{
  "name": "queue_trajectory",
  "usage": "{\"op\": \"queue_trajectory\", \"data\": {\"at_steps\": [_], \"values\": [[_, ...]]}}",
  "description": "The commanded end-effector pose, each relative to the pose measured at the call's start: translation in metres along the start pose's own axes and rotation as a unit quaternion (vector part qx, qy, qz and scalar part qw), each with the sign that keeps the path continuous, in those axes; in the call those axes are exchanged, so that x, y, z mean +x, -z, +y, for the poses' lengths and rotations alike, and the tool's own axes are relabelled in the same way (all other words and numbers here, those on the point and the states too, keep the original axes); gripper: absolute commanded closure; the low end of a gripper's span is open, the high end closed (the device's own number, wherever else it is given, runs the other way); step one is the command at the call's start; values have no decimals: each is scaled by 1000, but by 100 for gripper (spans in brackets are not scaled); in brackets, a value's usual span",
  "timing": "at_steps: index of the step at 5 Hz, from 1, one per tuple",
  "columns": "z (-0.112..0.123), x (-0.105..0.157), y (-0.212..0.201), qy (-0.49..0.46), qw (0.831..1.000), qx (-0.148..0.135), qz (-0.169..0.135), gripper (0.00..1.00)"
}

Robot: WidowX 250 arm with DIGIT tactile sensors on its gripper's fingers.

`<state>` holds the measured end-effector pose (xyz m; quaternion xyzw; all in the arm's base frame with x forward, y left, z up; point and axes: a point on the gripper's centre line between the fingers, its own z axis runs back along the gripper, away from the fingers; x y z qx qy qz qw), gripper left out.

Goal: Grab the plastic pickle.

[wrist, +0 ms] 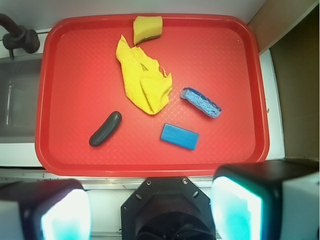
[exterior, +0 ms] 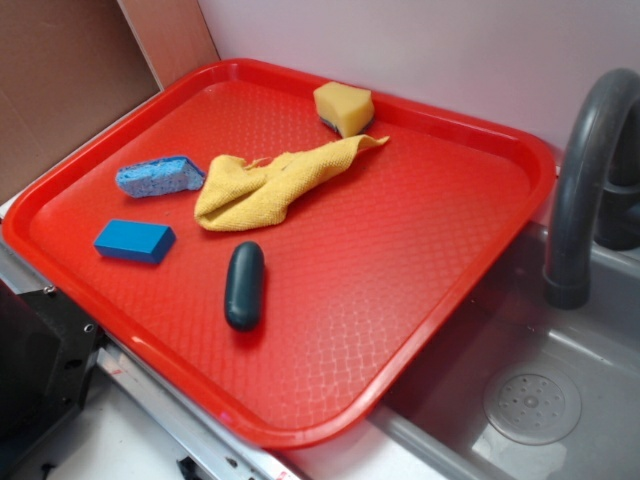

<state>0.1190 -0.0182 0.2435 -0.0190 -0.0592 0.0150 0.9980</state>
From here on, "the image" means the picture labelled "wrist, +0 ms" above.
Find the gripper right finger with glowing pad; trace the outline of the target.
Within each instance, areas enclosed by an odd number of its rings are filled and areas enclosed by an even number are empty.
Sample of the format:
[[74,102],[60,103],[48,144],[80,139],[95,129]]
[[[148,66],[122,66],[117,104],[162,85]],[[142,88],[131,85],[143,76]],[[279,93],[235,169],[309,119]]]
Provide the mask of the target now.
[[320,164],[309,159],[220,166],[210,190],[213,221],[224,240],[317,240]]

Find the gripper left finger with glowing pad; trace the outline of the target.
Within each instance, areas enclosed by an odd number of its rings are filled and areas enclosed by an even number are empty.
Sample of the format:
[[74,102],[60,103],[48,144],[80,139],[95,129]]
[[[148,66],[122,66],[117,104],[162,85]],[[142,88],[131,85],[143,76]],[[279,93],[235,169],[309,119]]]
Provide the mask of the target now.
[[90,240],[89,194],[75,179],[0,185],[2,240]]

